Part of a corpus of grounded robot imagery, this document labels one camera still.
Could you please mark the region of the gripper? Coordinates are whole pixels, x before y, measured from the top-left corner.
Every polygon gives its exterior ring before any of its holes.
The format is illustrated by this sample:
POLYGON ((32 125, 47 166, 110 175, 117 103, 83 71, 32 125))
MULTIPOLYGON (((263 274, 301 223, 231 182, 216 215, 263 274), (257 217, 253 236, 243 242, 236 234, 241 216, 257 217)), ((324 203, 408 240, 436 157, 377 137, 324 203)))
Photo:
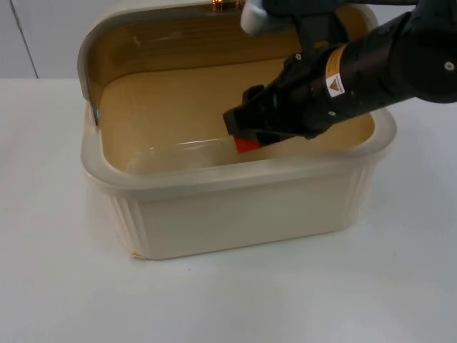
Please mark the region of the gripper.
POLYGON ((339 101, 345 94, 341 81, 343 49, 319 49, 310 59, 288 58, 269 84, 243 93, 241 106, 224 112, 231 136, 251 133, 260 146, 294 137, 313 139, 345 121, 339 101))

